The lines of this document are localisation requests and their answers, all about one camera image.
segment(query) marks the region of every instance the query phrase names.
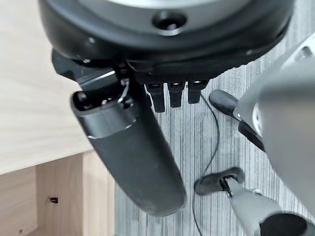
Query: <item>black plastic housing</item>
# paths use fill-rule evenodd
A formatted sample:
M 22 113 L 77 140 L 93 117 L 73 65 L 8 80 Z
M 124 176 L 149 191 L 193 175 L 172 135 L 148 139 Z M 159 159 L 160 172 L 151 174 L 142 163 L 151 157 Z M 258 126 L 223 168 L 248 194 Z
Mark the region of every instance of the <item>black plastic housing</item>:
M 71 108 L 116 183 L 143 211 L 167 216 L 186 204 L 186 191 L 172 151 L 151 110 L 143 86 L 131 88 L 132 106 L 117 99 L 82 111 Z

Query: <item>robotic hand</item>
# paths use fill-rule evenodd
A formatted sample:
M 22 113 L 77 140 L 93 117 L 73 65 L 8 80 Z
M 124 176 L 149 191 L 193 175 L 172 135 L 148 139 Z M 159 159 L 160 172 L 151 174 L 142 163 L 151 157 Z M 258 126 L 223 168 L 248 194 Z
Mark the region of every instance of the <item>robotic hand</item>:
M 197 103 L 208 81 L 271 50 L 294 0 L 39 0 L 58 74 L 82 91 L 71 107 L 117 184 L 142 210 L 166 216 L 186 192 L 151 111 Z
M 315 33 L 262 73 L 240 100 L 215 90 L 210 102 L 239 121 L 239 130 L 266 151 L 284 183 L 315 214 Z M 239 168 L 198 180 L 197 194 L 225 191 L 248 236 L 315 236 L 315 226 L 273 200 L 240 184 Z

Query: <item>thin black wire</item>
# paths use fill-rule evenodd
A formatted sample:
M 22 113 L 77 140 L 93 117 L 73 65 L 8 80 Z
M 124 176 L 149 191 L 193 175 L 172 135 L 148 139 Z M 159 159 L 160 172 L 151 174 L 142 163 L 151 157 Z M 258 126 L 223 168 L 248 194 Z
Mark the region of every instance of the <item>thin black wire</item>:
M 218 118 L 217 118 L 216 114 L 214 113 L 213 109 L 211 108 L 211 106 L 210 106 L 209 102 L 207 101 L 207 99 L 206 99 L 203 95 L 201 95 L 201 98 L 202 98 L 202 99 L 205 101 L 205 103 L 207 104 L 207 107 L 210 109 L 210 111 L 211 111 L 211 113 L 212 113 L 212 115 L 213 115 L 213 118 L 214 118 L 215 121 L 216 121 L 216 127 L 217 127 L 217 144 L 216 144 L 216 148 L 215 148 L 214 152 L 212 153 L 212 156 L 211 156 L 211 158 L 210 158 L 210 161 L 209 161 L 207 167 L 205 168 L 204 172 L 201 174 L 201 177 L 200 177 L 199 181 L 198 181 L 197 184 L 196 184 L 195 189 L 198 189 L 198 187 L 199 187 L 199 185 L 200 185 L 200 183 L 201 183 L 202 178 L 206 175 L 206 173 L 207 173 L 209 167 L 210 167 L 211 164 L 212 164 L 213 159 L 215 158 L 215 156 L 216 156 L 216 154 L 217 154 L 217 152 L 218 152 L 219 144 L 220 144 L 220 128 L 219 128 Z M 194 220 L 194 222 L 195 222 L 195 225 L 196 225 L 196 227 L 197 227 L 197 229 L 198 229 L 198 232 L 199 232 L 200 236 L 202 236 L 202 232 L 201 232 L 201 229 L 200 229 L 200 227 L 199 227 L 199 224 L 198 224 L 198 221 L 197 221 L 197 218 L 196 218 L 196 214 L 195 214 L 195 198 L 196 198 L 196 192 L 195 192 L 195 190 L 194 190 L 194 192 L 193 192 L 193 198 L 192 198 L 192 214 L 193 214 L 193 220 Z

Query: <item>striped gray surface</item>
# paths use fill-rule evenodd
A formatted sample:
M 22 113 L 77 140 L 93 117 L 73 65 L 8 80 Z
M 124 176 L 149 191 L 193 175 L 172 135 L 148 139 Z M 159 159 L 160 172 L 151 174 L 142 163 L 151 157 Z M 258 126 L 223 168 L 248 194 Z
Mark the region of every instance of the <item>striped gray surface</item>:
M 290 30 L 276 48 L 255 62 L 229 70 L 213 79 L 203 94 L 208 97 L 213 89 L 222 89 L 240 97 L 257 75 L 273 60 L 314 31 L 315 1 L 298 0 Z M 220 123 L 221 145 L 209 172 L 240 166 L 246 174 L 245 187 L 258 188 L 265 196 L 278 201 L 284 209 L 314 219 L 277 177 L 267 156 L 238 133 L 237 123 L 215 112 L 218 114 Z M 155 218 L 140 211 L 122 190 L 116 187 L 117 236 L 198 235 L 191 211 L 192 187 L 215 147 L 214 119 L 203 101 L 196 105 L 188 104 L 187 91 L 184 93 L 181 108 L 171 109 L 166 106 L 166 112 L 157 114 L 157 118 L 182 173 L 188 193 L 188 204 L 179 213 L 165 218 Z M 204 236 L 243 235 L 243 230 L 237 223 L 224 194 L 205 198 L 197 197 L 196 215 Z

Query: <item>wooden shelf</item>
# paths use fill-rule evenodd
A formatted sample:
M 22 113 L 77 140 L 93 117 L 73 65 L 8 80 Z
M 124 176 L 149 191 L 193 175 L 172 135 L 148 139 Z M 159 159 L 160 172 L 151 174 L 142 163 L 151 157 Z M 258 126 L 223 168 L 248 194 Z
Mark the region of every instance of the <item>wooden shelf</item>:
M 94 151 L 1 175 L 0 203 L 1 236 L 115 233 L 115 183 Z
M 0 1 L 0 175 L 91 150 L 55 73 L 36 0 Z

